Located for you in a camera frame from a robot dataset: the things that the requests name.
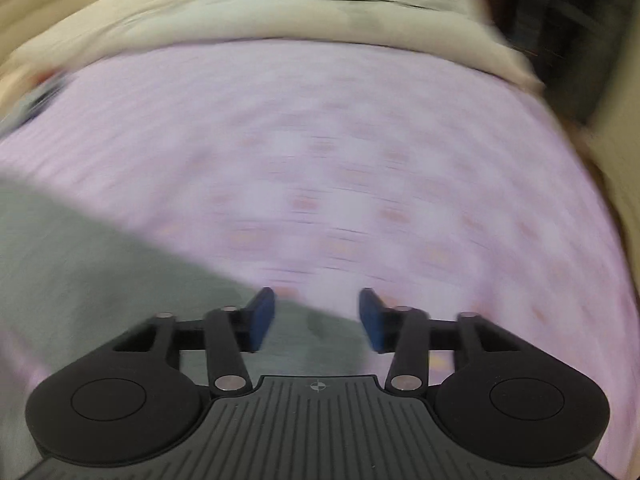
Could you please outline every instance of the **cream comforter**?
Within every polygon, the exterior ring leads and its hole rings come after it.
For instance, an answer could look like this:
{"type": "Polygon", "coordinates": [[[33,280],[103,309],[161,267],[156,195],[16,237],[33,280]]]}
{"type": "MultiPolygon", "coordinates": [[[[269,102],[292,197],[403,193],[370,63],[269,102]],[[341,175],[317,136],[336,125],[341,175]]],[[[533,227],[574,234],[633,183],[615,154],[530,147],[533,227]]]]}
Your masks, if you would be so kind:
{"type": "Polygon", "coordinates": [[[483,0],[99,0],[13,51],[0,68],[0,111],[52,70],[181,41],[242,38],[392,46],[540,88],[483,0]]]}

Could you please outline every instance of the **gray fabric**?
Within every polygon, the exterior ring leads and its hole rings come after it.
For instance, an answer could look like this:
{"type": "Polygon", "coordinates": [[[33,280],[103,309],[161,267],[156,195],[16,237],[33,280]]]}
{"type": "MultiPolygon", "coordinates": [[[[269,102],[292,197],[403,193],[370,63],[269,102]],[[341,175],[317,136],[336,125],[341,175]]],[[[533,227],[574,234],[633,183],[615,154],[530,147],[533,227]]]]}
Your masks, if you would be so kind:
{"type": "MultiPolygon", "coordinates": [[[[51,370],[156,312],[196,319],[254,294],[10,180],[0,180],[0,290],[0,326],[23,337],[51,370]]],[[[357,323],[279,302],[263,350],[246,362],[252,378],[356,374],[365,350],[357,323]]],[[[202,352],[187,352],[183,370],[203,383],[202,364],[202,352]]],[[[14,394],[0,404],[3,480],[36,460],[23,402],[14,394]]]]}

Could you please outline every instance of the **crosshair marking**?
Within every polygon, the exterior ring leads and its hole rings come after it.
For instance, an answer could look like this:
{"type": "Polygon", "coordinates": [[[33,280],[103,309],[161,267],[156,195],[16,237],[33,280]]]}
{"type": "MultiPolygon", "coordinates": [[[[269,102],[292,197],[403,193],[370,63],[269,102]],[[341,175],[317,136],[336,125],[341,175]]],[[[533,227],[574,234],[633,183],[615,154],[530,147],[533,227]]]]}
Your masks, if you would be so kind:
{"type": "Polygon", "coordinates": [[[324,384],[322,381],[316,381],[315,383],[311,384],[310,388],[319,393],[325,388],[327,388],[327,385],[324,384]]]}

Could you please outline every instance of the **bedding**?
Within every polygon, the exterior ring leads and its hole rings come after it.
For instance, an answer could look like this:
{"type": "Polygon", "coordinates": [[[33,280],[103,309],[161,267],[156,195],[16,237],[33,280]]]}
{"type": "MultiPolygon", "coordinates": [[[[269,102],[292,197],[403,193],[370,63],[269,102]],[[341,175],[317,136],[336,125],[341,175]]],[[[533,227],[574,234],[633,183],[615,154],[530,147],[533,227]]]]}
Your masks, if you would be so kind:
{"type": "MultiPolygon", "coordinates": [[[[619,240],[546,108],[500,78],[311,41],[116,56],[0,141],[0,170],[0,319],[38,370],[158,310],[199,316],[222,280],[291,305],[252,373],[380,376],[355,322],[372,286],[479,312],[593,378],[611,406],[596,460],[625,475],[640,330],[619,240]]],[[[432,381],[449,372],[434,359],[432,381]]],[[[35,457],[4,416],[13,478],[35,457]]]]}
{"type": "Polygon", "coordinates": [[[0,67],[0,114],[42,73],[181,41],[299,38],[404,48],[541,84],[492,25],[484,0],[99,0],[15,50],[0,67]]]}

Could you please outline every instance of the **pink bedsheet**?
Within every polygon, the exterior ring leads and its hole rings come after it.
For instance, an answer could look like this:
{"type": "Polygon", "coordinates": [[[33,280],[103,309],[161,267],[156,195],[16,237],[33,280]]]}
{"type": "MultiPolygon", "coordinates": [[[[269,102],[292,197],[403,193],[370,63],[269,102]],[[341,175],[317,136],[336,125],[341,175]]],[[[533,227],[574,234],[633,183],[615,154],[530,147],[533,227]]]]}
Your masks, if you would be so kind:
{"type": "Polygon", "coordinates": [[[481,312],[604,389],[596,458],[624,474],[640,333],[622,252],[548,113],[505,82],[347,44],[120,56],[2,141],[0,169],[341,316],[363,286],[435,318],[481,312]]]}

